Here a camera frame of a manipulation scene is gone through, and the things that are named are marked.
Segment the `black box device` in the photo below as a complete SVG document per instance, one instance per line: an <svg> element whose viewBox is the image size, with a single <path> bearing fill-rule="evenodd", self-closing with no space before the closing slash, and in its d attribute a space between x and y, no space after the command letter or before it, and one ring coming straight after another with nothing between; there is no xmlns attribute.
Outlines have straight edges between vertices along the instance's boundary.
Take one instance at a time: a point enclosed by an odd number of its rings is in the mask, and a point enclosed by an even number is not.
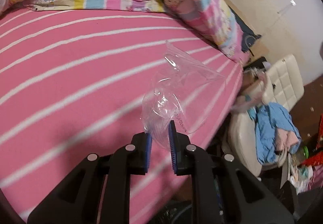
<svg viewBox="0 0 323 224"><path fill-rule="evenodd" d="M278 198L292 214L294 223L322 223L322 187L297 195L295 187L286 181Z"/></svg>

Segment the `clear plastic bag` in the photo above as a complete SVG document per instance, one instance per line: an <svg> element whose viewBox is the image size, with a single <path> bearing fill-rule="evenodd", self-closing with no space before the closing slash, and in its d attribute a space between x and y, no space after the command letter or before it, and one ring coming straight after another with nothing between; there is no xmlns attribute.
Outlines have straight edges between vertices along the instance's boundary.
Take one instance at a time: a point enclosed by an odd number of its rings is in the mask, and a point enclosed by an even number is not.
<svg viewBox="0 0 323 224"><path fill-rule="evenodd" d="M191 135L206 121L219 97L225 93L225 76L166 43L162 67L154 74L142 100L141 120L145 132L165 150L169 150L169 124L179 133Z"/></svg>

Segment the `blue clothes on chair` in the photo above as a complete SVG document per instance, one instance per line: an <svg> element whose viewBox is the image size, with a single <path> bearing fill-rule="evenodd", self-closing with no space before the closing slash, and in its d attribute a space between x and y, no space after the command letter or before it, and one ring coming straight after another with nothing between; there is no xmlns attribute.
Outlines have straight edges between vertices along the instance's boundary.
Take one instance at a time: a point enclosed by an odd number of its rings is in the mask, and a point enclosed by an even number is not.
<svg viewBox="0 0 323 224"><path fill-rule="evenodd" d="M277 163L278 154L295 154L298 151L302 138L285 107L270 102L250 108L247 112L255 122L256 156L259 163Z"/></svg>

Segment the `dark pillow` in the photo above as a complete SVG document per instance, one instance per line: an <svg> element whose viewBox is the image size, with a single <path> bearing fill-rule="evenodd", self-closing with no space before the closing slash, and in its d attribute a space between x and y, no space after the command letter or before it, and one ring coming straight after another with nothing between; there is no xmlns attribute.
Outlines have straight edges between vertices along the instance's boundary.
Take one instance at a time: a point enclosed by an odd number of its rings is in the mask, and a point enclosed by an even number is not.
<svg viewBox="0 0 323 224"><path fill-rule="evenodd" d="M242 41L241 49L243 52L250 52L252 56L254 53L251 51L251 48L255 42L261 39L262 35L255 34L254 31L238 16L238 14L231 8L232 13L235 16L235 19L242 30Z"/></svg>

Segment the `red snack bag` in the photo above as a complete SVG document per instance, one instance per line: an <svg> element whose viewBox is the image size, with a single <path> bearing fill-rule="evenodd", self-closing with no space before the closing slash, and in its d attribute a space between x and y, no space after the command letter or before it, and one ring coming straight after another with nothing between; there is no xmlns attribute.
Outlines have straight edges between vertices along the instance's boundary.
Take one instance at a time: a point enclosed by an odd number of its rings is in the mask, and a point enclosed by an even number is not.
<svg viewBox="0 0 323 224"><path fill-rule="evenodd" d="M301 147L303 159L301 165L316 166L322 164L322 114L318 125L318 131Z"/></svg>

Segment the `cream leather office chair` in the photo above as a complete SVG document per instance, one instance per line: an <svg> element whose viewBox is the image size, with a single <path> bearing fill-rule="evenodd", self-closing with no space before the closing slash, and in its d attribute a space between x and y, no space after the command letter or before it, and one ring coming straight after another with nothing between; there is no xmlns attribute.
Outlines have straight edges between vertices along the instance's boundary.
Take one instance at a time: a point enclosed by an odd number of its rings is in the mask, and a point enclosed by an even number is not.
<svg viewBox="0 0 323 224"><path fill-rule="evenodd" d="M290 111L303 97L304 86L292 54L267 70L253 68L245 74L252 75L254 82L242 89L232 107L222 149L259 176L281 167L299 149L302 138Z"/></svg>

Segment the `pink striped bed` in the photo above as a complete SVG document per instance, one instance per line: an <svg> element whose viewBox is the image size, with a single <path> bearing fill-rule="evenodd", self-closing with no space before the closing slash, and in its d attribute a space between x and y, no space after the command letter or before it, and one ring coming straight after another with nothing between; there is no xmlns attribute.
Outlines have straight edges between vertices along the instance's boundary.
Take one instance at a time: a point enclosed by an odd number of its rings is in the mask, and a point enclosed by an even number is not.
<svg viewBox="0 0 323 224"><path fill-rule="evenodd" d="M141 103L169 41L220 73L191 140L205 147L241 85L241 66L165 14L19 9L1 18L1 190L26 219L88 154L143 131Z"/></svg>

